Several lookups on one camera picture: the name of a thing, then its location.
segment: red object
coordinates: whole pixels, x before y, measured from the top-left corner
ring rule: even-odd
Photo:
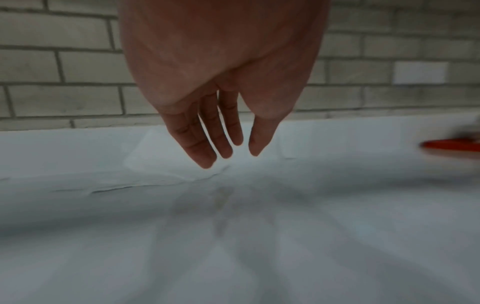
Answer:
[[[470,138],[426,141],[421,143],[420,147],[434,150],[480,152],[480,142]]]

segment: skin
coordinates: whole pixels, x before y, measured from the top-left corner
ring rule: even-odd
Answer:
[[[252,155],[270,143],[312,71],[330,0],[123,0],[123,50],[138,87],[202,168],[244,141],[237,98],[255,119]]]

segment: white surface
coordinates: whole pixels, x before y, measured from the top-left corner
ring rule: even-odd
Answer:
[[[479,303],[480,165],[417,149],[474,119],[288,122],[209,171],[162,127],[0,134],[0,303]]]
[[[397,61],[393,70],[393,84],[444,84],[447,82],[447,62]]]

